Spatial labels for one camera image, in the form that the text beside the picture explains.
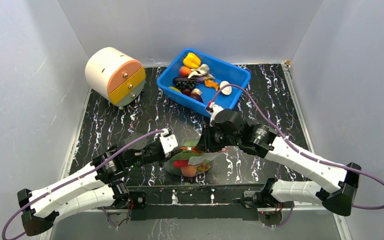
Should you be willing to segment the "clear orange zip bag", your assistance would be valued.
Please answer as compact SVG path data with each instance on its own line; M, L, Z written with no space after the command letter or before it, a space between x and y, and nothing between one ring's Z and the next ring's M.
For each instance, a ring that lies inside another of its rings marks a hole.
M229 148L223 147L221 150L216 151L216 152L198 152L198 151L195 150L195 147L189 148L189 149L192 150L195 153L199 153L200 154L199 156L192 156L192 157L189 158L188 163L190 165L198 165L199 166L202 163L210 163L212 165L212 167L213 167L213 160L215 160L221 154L224 154L225 152L227 152L227 150ZM205 173L205 172L198 171L197 175L200 175L202 173Z

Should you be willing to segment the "red toy chili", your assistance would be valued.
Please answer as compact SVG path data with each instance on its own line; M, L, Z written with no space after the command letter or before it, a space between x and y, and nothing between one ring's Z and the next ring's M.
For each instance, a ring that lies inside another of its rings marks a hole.
M190 166L190 164L188 160L176 160L173 162L173 166L175 168L185 168Z

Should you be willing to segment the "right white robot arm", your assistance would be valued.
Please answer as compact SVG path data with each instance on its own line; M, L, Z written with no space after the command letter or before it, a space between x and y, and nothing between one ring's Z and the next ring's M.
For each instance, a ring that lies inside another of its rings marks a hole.
M245 193L239 202L250 208L276 207L286 202L322 205L330 212L348 217L351 214L359 184L351 162L334 166L328 161L282 138L264 124L251 123L232 110L218 105L207 107L210 120L203 124L197 152L216 153L237 147L244 153L279 163L309 178L308 181L285 181L269 178L261 192Z

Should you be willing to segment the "green toy leaf vegetable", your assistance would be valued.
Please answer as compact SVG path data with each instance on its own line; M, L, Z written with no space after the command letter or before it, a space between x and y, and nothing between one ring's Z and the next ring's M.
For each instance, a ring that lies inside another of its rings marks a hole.
M179 152L175 153L169 160L167 160L163 164L163 169L171 175L182 176L180 168L174 167L173 163L174 161L178 161L178 160L189 161L191 157L199 156L200 155L199 153L196 153L190 150L190 148L191 149L194 148L197 145L197 143L198 143L197 140L184 142Z

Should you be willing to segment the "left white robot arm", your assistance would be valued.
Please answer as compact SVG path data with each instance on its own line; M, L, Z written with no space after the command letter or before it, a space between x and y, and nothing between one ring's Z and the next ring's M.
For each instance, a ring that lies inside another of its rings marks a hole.
M132 133L123 146L111 146L86 166L62 180L38 190L17 193L21 221L27 236L40 235L69 216L105 207L144 208L146 194L129 192L122 173L155 162L163 163L179 147L175 135L165 128L147 135Z

